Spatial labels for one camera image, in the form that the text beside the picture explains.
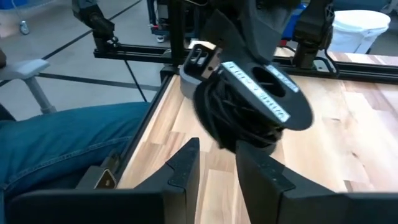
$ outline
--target white plastic part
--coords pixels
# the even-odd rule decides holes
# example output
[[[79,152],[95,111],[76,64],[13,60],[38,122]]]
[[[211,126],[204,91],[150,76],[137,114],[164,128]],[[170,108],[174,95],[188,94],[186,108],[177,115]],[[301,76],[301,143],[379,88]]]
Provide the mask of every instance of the white plastic part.
[[[388,30],[390,21],[381,12],[337,11],[329,51],[365,54],[377,37]]]

